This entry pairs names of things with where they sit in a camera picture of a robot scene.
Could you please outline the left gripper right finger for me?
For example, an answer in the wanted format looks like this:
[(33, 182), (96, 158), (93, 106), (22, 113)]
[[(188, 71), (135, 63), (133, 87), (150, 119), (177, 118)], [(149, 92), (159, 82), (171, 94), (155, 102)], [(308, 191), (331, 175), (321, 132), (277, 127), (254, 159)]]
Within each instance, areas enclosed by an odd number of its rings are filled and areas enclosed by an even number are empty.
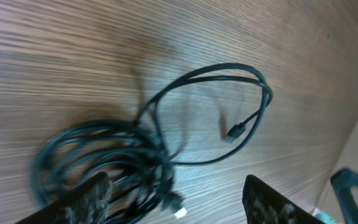
[(246, 177), (242, 204), (248, 224), (323, 224), (255, 175)]

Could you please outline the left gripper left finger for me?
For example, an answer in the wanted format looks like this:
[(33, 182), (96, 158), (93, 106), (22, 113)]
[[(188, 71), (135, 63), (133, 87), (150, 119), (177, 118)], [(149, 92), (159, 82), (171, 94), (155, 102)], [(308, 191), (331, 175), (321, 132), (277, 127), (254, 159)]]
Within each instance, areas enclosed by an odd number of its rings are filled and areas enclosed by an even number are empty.
[(16, 224), (103, 224), (108, 216), (111, 189), (107, 173), (100, 172)]

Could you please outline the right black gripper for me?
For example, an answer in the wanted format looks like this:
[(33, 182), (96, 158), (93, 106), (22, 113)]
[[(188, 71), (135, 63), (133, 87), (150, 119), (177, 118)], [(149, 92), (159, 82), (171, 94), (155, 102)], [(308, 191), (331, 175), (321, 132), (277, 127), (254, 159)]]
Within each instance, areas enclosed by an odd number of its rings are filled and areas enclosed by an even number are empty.
[(358, 173), (348, 168), (343, 168), (330, 178), (330, 182), (339, 202), (344, 223), (358, 223), (358, 206), (352, 194), (352, 189), (354, 187), (358, 188)]

